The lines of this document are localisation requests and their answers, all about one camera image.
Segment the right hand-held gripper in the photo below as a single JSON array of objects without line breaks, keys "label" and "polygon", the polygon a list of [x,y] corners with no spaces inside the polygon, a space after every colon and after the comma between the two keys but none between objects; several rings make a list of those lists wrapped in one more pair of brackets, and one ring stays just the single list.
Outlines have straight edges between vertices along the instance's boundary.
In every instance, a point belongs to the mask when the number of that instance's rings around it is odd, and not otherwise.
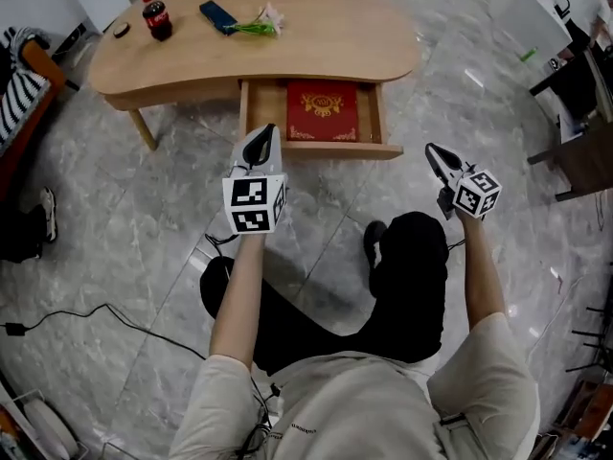
[{"label": "right hand-held gripper", "polygon": [[434,143],[425,146],[425,156],[434,175],[442,182],[437,203],[446,219],[456,210],[482,219],[496,205],[502,185],[488,170],[465,164],[455,151]]}]

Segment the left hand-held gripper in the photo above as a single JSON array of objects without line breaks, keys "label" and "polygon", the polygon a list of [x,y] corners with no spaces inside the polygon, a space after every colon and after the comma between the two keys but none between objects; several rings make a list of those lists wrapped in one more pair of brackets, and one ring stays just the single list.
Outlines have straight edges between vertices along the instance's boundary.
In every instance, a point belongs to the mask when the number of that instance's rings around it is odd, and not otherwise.
[{"label": "left hand-held gripper", "polygon": [[236,235],[275,231],[286,205],[279,128],[260,126],[238,141],[229,174],[222,179],[224,209]]}]

